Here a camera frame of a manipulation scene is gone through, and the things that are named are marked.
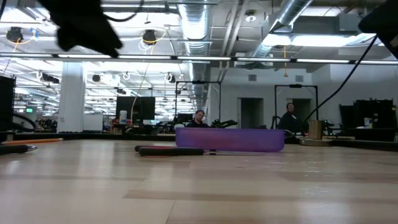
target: computer monitor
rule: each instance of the computer monitor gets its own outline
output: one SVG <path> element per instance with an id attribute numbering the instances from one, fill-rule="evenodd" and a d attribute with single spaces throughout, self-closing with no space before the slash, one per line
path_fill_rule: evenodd
<path id="1" fill-rule="evenodd" d="M 131 107 L 135 96 L 118 96 L 116 100 L 116 119 L 119 119 L 120 111 L 127 111 L 127 119 L 131 117 Z M 133 108 L 133 120 L 155 119 L 155 98 L 137 97 Z"/>
<path id="2" fill-rule="evenodd" d="M 181 124 L 184 122 L 191 122 L 193 119 L 193 114 L 191 113 L 179 113 L 177 116 L 177 123 Z"/>

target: white pillar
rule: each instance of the white pillar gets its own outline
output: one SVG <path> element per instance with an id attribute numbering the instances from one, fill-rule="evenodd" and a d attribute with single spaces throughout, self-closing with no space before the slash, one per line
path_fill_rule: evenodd
<path id="1" fill-rule="evenodd" d="M 58 132 L 83 131 L 86 79 L 82 63 L 63 63 Z"/>

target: wall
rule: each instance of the wall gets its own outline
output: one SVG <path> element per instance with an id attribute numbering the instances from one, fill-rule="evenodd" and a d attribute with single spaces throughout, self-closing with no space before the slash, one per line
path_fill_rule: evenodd
<path id="1" fill-rule="evenodd" d="M 211 69 L 213 81 L 217 79 L 218 74 L 218 68 Z M 248 81 L 248 75 L 250 74 L 257 75 L 256 82 Z M 272 117 L 275 115 L 274 85 L 296 84 L 296 75 L 303 75 L 304 77 L 304 82 L 300 84 L 311 85 L 312 83 L 312 76 L 305 69 L 288 69 L 288 77 L 284 77 L 284 74 L 285 70 L 230 68 L 225 75 L 221 87 L 221 121 L 229 119 L 238 120 L 238 98 L 262 98 L 264 99 L 264 124 L 270 128 Z M 209 88 L 208 100 L 206 102 L 206 109 L 208 111 L 206 115 L 207 123 L 218 119 L 218 85 L 213 86 L 214 88 Z M 286 112 L 285 107 L 289 98 L 315 99 L 313 94 L 307 89 L 279 87 L 277 90 L 278 116 L 282 116 Z"/>
<path id="2" fill-rule="evenodd" d="M 341 85 L 353 65 L 325 65 L 312 74 L 314 85 L 319 86 L 322 102 Z M 341 91 L 320 108 L 320 119 L 340 123 L 339 104 L 352 105 L 355 100 L 394 99 L 398 104 L 398 67 L 360 65 Z"/>
<path id="3" fill-rule="evenodd" d="M 277 114 L 282 116 L 286 112 L 286 101 L 289 98 L 314 99 L 314 96 L 306 89 L 280 88 L 277 94 Z M 215 116 L 218 118 L 218 105 L 210 94 L 211 106 L 208 108 L 208 119 Z M 262 98 L 264 100 L 264 124 L 271 127 L 272 117 L 275 114 L 274 86 L 245 86 L 245 85 L 222 85 L 221 92 L 221 120 L 238 120 L 238 98 Z"/>

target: orange strip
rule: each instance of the orange strip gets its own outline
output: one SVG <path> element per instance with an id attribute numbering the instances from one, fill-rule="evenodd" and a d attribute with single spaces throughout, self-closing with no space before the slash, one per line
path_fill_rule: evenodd
<path id="1" fill-rule="evenodd" d="M 5 141 L 2 142 L 3 145 L 21 145 L 21 144 L 31 144 L 31 143 L 46 143 L 46 142 L 59 142 L 63 141 L 62 138 L 59 139 L 33 139 L 33 140 L 19 140 L 19 141 Z"/>

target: purple container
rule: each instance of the purple container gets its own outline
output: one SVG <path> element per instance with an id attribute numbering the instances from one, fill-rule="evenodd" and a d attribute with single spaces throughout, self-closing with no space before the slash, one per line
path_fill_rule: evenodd
<path id="1" fill-rule="evenodd" d="M 177 128 L 178 147 L 239 152 L 279 152 L 285 146 L 283 130 Z"/>

